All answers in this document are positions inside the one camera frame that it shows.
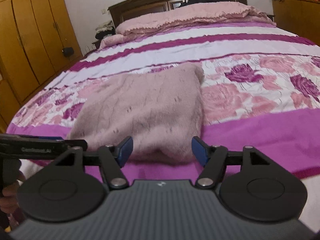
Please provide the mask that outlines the person left hand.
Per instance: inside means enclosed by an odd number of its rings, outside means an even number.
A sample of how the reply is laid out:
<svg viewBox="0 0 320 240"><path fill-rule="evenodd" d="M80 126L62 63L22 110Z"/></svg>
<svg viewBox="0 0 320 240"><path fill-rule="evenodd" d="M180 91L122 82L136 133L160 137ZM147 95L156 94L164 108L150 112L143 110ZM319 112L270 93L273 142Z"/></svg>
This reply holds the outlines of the person left hand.
<svg viewBox="0 0 320 240"><path fill-rule="evenodd" d="M20 182L24 181L25 176L19 171L17 179L1 190L1 228L5 232L11 230L10 217L13 217L14 224L20 224L25 220L17 200L17 190L20 187Z"/></svg>

